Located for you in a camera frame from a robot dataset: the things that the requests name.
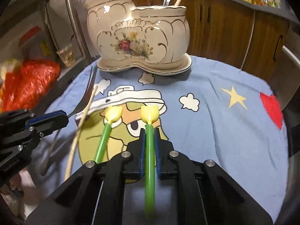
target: yellow spoon head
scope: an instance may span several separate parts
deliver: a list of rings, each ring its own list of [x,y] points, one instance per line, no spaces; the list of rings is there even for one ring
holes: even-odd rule
[[[159,118],[158,106],[142,106],[141,119],[143,122],[152,124]]]
[[[123,107],[122,106],[109,106],[105,112],[105,118],[109,125],[116,122],[122,116]]]

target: green stem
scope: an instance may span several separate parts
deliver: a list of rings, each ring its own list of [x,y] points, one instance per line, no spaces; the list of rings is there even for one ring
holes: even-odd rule
[[[107,142],[108,142],[108,139],[110,137],[111,129],[112,129],[112,127],[109,125],[109,123],[106,123],[104,125],[104,130],[102,132],[102,136],[100,138],[97,153],[96,153],[96,156],[95,156],[95,162],[96,163],[102,162],[104,153],[106,151]]]
[[[145,212],[150,216],[154,212],[155,204],[155,152],[154,128],[150,124],[146,129],[146,157],[145,157]]]

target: white cartoon hat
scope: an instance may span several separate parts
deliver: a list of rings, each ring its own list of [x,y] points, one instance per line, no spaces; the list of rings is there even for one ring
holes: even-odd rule
[[[91,103],[88,115],[109,106],[121,105],[127,102],[144,103],[146,106],[158,106],[159,114],[163,114],[167,107],[161,97],[161,93],[157,90],[141,90],[135,91],[132,85],[120,85],[113,91],[108,91],[107,97],[98,99]],[[75,115],[75,120],[79,120],[83,111]]]

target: table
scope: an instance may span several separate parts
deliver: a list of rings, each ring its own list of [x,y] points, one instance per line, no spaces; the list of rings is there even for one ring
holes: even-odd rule
[[[154,124],[176,150],[191,160],[213,159],[276,220],[287,185],[287,131],[283,121],[274,122],[261,100],[272,94],[268,84],[227,64],[192,56],[192,67],[179,75],[157,76],[134,68],[120,73],[98,71],[99,91],[93,99],[89,117],[79,139],[73,172],[82,162],[93,159],[104,125],[104,109],[123,105],[122,120],[112,126],[108,152],[104,159],[125,150],[137,139],[144,123],[142,105],[157,105],[160,118]],[[89,78],[86,67],[47,112],[70,113],[82,98]],[[68,152],[81,113],[70,118],[62,129],[50,159],[52,166],[41,177],[38,168],[55,133],[41,139],[32,153],[29,171],[45,195],[62,182]],[[152,224],[176,224],[173,181],[156,183],[158,219]],[[144,184],[139,181],[125,188],[123,224],[144,224]]]

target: yellow star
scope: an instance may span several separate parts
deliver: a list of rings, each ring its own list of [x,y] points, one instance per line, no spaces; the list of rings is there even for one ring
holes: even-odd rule
[[[230,98],[230,102],[229,102],[229,107],[231,107],[232,105],[234,105],[235,103],[240,103],[245,109],[247,109],[247,107],[245,106],[245,104],[244,104],[244,100],[246,99],[245,97],[242,97],[242,96],[240,96],[240,95],[238,95],[237,93],[236,93],[236,91],[234,90],[234,87],[232,86],[232,88],[231,88],[231,91],[229,91],[229,90],[226,90],[226,89],[223,89],[222,88],[222,90],[223,91],[225,91],[225,92],[227,92],[229,95],[231,95],[231,98]]]

